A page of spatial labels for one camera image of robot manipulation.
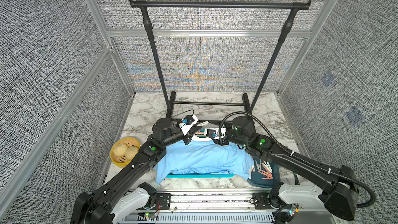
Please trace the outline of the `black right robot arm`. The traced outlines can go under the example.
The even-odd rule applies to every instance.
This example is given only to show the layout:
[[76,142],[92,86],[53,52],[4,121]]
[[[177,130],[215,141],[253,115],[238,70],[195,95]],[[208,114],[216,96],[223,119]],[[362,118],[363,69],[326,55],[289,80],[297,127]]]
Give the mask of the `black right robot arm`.
[[218,145],[236,144],[253,157],[282,166],[309,180],[321,190],[316,200],[331,214],[352,221],[357,208],[371,206],[370,200],[360,203],[360,189],[367,186],[357,180],[352,168],[340,168],[310,159],[282,145],[269,129],[255,116],[238,113],[231,123],[220,124],[217,129],[205,131],[205,135]]

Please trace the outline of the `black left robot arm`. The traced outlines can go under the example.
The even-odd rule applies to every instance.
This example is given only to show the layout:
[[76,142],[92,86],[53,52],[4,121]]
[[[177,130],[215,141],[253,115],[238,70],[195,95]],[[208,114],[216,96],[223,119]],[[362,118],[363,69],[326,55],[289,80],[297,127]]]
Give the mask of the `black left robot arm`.
[[159,119],[152,127],[152,134],[127,166],[102,187],[78,196],[71,223],[117,224],[134,210],[153,208],[157,191],[148,183],[140,184],[130,194],[127,191],[162,160],[168,146],[179,141],[189,144],[201,128],[198,121],[196,115],[187,115],[177,122],[170,118]]

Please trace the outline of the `light blue t-shirt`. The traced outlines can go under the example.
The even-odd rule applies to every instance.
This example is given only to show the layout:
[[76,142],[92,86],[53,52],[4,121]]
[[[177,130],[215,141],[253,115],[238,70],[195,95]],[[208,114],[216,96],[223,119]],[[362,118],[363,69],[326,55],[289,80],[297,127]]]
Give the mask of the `light blue t-shirt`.
[[213,142],[183,141],[166,148],[166,155],[155,166],[155,183],[161,184],[168,175],[233,174],[247,180],[251,178],[254,160],[236,144],[225,146]]

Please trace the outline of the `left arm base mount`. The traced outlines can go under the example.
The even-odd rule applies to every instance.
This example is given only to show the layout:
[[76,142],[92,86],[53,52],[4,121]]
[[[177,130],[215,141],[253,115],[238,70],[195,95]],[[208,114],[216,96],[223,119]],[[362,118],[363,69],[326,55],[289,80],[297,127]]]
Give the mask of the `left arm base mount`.
[[171,194],[169,193],[157,193],[156,195],[150,196],[149,207],[151,211],[155,210],[169,210],[171,204]]

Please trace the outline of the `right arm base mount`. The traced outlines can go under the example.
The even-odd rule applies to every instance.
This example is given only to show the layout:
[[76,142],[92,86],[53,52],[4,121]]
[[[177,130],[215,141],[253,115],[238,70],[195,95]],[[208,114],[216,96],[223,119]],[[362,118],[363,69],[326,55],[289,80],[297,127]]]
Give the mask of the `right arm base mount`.
[[274,209],[270,203],[267,192],[254,192],[249,199],[249,203],[253,204],[256,210]]

